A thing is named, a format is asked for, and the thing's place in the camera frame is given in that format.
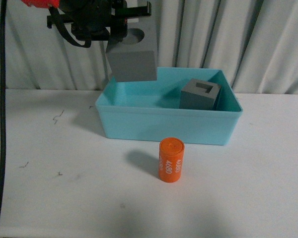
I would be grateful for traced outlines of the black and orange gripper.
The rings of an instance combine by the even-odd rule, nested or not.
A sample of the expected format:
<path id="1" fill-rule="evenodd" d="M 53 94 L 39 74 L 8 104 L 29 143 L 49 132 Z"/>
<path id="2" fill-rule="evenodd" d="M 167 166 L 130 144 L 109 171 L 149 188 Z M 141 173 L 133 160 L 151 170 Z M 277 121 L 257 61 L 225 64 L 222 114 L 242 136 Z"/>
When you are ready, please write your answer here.
<path id="1" fill-rule="evenodd" d="M 67 42 L 122 41 L 128 19 L 151 16 L 151 3 L 128 7 L 125 0 L 24 0 L 28 7 L 46 8 L 47 27 L 56 26 Z"/>

